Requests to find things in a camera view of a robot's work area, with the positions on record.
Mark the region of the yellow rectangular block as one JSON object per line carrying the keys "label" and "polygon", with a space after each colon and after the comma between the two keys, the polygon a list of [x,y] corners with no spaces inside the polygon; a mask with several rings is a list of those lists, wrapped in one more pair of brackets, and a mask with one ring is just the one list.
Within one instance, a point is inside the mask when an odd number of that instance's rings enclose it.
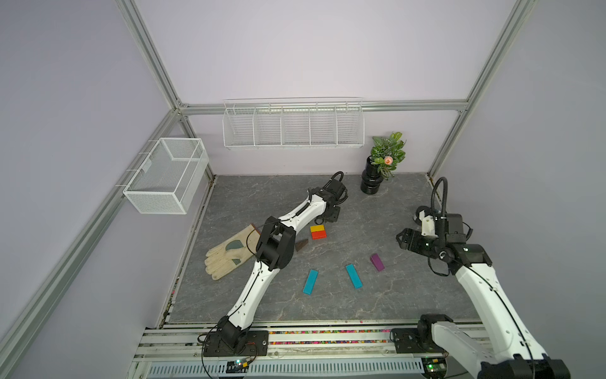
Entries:
{"label": "yellow rectangular block", "polygon": [[324,230],[325,230],[324,225],[314,225],[310,228],[310,231],[312,233],[323,232]]}

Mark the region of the red rectangular block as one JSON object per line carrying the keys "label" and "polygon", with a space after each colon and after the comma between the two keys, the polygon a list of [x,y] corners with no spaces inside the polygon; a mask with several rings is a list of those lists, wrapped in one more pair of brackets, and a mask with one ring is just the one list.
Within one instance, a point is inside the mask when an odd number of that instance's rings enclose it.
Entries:
{"label": "red rectangular block", "polygon": [[318,232],[312,232],[311,236],[312,236],[312,240],[318,240],[318,239],[327,238],[328,235],[325,230],[322,230],[322,231],[318,231]]}

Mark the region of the dark wooden wedge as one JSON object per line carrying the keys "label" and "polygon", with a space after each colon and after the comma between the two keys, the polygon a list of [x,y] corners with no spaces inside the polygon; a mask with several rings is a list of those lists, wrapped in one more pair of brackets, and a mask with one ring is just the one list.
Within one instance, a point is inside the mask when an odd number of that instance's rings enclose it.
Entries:
{"label": "dark wooden wedge", "polygon": [[302,249],[304,249],[304,248],[305,248],[305,247],[306,247],[308,244],[309,244],[309,240],[307,240],[307,239],[300,240],[300,241],[298,241],[298,242],[296,242],[296,243],[295,243],[295,250],[296,250],[297,252],[298,252],[298,251],[301,251],[301,250],[302,250]]}

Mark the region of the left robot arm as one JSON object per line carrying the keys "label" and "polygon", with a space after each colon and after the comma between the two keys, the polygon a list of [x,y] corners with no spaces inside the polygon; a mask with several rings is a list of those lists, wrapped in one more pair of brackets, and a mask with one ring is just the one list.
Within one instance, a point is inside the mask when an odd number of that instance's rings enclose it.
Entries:
{"label": "left robot arm", "polygon": [[257,307],[274,277],[287,267],[294,252],[297,234],[309,223],[316,226],[339,219],[341,205],[348,198],[342,183],[344,173],[338,171],[322,187],[308,190],[306,199],[291,212],[270,216],[263,224],[256,248],[252,251],[255,264],[235,305],[216,327],[219,337],[231,350],[246,343]]}

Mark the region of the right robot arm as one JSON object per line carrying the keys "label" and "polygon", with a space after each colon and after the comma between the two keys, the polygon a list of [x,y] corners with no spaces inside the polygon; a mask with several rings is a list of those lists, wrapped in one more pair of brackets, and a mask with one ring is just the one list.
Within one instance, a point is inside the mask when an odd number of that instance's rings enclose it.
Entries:
{"label": "right robot arm", "polygon": [[533,337],[511,304],[485,249],[469,242],[472,228],[462,216],[448,213],[448,180],[438,178],[430,205],[418,208],[420,230],[405,228],[396,241],[403,250],[440,261],[469,296],[492,350],[487,352],[445,314],[425,314],[418,322],[422,347],[439,347],[475,378],[569,378],[561,359],[549,354]]}

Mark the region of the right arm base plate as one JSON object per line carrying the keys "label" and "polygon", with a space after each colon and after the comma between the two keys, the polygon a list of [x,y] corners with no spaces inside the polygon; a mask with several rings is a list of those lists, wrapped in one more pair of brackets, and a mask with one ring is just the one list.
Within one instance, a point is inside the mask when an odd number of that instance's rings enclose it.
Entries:
{"label": "right arm base plate", "polygon": [[397,354],[445,354],[429,337],[422,336],[416,328],[393,328],[390,341]]}

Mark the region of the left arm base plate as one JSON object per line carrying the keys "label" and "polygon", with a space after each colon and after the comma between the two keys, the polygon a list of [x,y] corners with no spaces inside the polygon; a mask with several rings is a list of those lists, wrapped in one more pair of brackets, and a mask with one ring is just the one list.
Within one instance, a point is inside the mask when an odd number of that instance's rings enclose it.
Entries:
{"label": "left arm base plate", "polygon": [[221,333],[211,332],[200,336],[204,357],[266,356],[269,348],[267,331],[248,331],[238,336],[235,342],[225,341]]}

